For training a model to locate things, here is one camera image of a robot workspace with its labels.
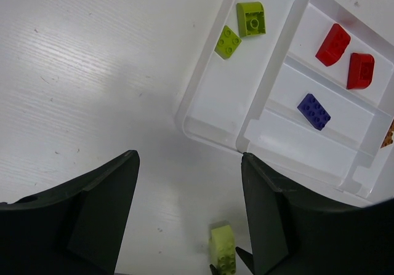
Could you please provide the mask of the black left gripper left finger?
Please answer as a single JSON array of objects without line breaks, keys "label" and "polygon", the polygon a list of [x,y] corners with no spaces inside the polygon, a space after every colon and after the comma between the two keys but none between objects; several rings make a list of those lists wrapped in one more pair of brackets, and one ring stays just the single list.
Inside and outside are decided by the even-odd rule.
[{"label": "black left gripper left finger", "polygon": [[114,274],[140,158],[129,150],[58,186],[1,203],[2,274]]}]

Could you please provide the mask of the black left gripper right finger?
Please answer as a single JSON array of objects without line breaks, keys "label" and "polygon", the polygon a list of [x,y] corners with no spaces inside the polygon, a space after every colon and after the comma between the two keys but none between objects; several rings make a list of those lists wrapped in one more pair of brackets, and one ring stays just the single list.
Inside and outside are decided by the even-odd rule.
[{"label": "black left gripper right finger", "polygon": [[241,176],[252,274],[392,274],[393,201],[355,207],[291,180],[251,153]]}]

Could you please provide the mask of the purple lego brick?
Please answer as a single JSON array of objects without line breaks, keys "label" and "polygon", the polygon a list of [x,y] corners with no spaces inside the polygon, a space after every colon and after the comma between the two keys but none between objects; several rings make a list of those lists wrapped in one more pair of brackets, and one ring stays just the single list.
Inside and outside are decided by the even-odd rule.
[{"label": "purple lego brick", "polygon": [[331,120],[329,113],[311,93],[306,94],[304,99],[297,106],[297,109],[302,113],[305,119],[319,131],[322,131]]}]

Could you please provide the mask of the brown lego plate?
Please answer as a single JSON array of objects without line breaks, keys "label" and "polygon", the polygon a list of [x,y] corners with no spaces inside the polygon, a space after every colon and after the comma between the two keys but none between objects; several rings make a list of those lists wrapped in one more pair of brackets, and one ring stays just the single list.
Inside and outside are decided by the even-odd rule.
[{"label": "brown lego plate", "polygon": [[392,123],[386,133],[386,136],[380,146],[381,148],[384,148],[384,147],[391,145],[393,143],[393,130],[394,130],[394,122],[392,121]]}]

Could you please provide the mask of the red curved lego brick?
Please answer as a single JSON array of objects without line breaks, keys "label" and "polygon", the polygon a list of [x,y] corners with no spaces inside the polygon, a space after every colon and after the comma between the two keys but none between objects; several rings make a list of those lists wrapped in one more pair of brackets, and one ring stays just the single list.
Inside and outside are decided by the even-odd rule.
[{"label": "red curved lego brick", "polygon": [[374,74],[375,59],[371,54],[352,53],[348,70],[347,89],[366,89]]}]

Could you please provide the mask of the red lego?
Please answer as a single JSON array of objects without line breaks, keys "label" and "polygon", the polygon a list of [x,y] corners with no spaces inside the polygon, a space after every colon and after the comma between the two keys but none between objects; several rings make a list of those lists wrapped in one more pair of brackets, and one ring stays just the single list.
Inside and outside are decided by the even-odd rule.
[{"label": "red lego", "polygon": [[350,44],[351,36],[338,24],[332,25],[315,57],[326,67],[337,63]]}]

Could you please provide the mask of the lime green square lego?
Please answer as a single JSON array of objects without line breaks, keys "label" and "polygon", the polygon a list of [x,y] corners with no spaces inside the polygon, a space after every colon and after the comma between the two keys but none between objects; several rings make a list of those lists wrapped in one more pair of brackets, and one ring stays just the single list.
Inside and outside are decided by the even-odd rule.
[{"label": "lime green square lego", "polygon": [[225,25],[217,41],[215,52],[226,60],[234,54],[240,44],[241,38]]}]

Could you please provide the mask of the lime green curved lego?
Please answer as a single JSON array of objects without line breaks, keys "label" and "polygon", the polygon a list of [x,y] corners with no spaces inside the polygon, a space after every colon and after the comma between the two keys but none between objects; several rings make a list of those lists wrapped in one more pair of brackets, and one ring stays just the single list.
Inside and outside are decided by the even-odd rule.
[{"label": "lime green curved lego", "polygon": [[236,13],[241,38],[266,33],[265,11],[261,2],[239,2],[236,4]]}]

